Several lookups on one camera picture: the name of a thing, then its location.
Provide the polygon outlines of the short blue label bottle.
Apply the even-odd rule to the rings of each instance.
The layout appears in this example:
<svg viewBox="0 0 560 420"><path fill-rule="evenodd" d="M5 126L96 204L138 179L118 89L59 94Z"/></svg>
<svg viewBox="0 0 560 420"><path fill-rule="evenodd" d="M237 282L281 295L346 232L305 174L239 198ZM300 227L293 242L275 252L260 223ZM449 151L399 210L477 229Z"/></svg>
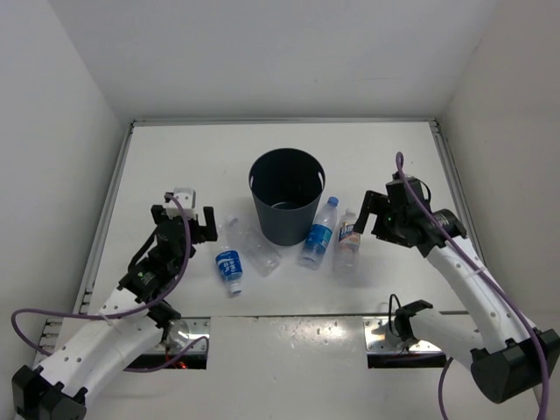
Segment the short blue label bottle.
<svg viewBox="0 0 560 420"><path fill-rule="evenodd" d="M225 247L215 257L215 263L229 294L231 296L239 295L242 292L243 275L239 253L236 250Z"/></svg>

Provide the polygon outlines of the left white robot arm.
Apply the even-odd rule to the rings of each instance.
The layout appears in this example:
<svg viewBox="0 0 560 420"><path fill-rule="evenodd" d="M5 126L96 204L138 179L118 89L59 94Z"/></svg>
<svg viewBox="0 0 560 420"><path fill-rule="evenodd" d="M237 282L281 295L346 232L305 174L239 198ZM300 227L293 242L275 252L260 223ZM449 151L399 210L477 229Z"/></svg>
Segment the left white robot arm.
<svg viewBox="0 0 560 420"><path fill-rule="evenodd" d="M63 346L12 377L19 419L82 419L88 406L121 372L154 347L170 352L161 368L186 354L206 358L209 337L190 329L166 297L179 284L195 245L217 240L214 210L195 211L196 193L176 188L150 213L155 228L134 254L125 275L94 315Z"/></svg>

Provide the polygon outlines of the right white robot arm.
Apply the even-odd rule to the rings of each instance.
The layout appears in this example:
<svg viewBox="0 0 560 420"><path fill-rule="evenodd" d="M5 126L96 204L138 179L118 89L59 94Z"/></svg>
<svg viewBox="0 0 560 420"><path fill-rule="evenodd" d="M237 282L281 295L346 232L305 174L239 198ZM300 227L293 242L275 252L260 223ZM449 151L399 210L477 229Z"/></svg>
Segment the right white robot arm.
<svg viewBox="0 0 560 420"><path fill-rule="evenodd" d="M558 334L541 331L515 314L459 218L448 209L432 211L421 180L394 178L386 190L366 191L355 232L363 233L369 215L375 215L373 235L418 249L476 325L473 330L455 327L431 303L417 300L396 309L388 336L406 347L420 340L438 346L471 372L481 393L493 403L504 403L542 384L559 358Z"/></svg>

